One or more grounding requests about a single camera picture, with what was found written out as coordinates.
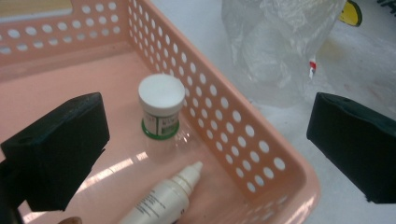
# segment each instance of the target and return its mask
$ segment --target yellow object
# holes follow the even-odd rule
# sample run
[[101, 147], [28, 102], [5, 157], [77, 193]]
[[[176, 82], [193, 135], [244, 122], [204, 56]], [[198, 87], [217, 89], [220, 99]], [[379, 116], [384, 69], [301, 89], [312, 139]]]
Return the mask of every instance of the yellow object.
[[0, 18], [72, 10], [70, 0], [0, 0]]
[[341, 15], [338, 17], [338, 20], [352, 26], [360, 26], [362, 15], [358, 4], [347, 0]]

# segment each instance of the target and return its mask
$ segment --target white jar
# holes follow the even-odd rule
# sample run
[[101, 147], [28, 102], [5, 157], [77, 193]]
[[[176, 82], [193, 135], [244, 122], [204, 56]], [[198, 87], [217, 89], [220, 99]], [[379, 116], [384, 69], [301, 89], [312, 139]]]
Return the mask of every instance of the white jar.
[[179, 126], [178, 112], [185, 97], [181, 81], [166, 74], [148, 76], [139, 84], [138, 92], [144, 110], [144, 133], [157, 140], [174, 136]]

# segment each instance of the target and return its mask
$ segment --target white dropper bottle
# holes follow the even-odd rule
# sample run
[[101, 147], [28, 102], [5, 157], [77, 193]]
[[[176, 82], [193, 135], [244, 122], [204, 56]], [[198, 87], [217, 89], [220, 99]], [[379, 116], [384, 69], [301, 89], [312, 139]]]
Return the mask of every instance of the white dropper bottle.
[[200, 178], [198, 161], [155, 186], [120, 224], [173, 224], [189, 207], [189, 196]]

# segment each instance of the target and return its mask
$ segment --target jar label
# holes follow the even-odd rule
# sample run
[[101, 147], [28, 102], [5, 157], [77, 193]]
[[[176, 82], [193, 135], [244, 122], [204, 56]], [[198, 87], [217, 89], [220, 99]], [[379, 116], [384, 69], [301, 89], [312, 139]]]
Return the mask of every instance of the jar label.
[[173, 136], [178, 129], [178, 113], [169, 117], [156, 117], [145, 112], [143, 131], [156, 139], [166, 139]]

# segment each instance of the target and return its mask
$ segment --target white surface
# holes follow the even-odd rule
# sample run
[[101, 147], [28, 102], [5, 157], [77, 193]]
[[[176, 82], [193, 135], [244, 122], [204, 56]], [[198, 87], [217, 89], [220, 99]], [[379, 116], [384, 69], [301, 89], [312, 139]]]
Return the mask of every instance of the white surface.
[[221, 0], [153, 2], [314, 166], [322, 195], [305, 223], [395, 223], [396, 204], [367, 203], [364, 194], [305, 136], [317, 91], [348, 97], [396, 119], [396, 18], [389, 7], [357, 1], [363, 14], [361, 27], [337, 22], [317, 55], [316, 75], [306, 80], [304, 100], [276, 107], [274, 101], [287, 101], [277, 95], [255, 95], [249, 80], [233, 67]]

